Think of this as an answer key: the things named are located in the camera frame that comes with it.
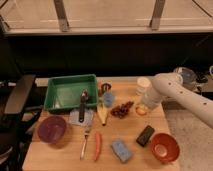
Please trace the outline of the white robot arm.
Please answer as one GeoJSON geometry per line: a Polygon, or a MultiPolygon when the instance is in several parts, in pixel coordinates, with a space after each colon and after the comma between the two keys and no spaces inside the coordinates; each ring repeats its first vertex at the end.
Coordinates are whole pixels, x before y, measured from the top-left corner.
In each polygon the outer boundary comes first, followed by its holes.
{"type": "Polygon", "coordinates": [[[162,102],[164,96],[175,99],[213,129],[213,101],[184,88],[180,74],[156,74],[151,79],[149,88],[141,96],[140,104],[153,110],[162,102]]]}

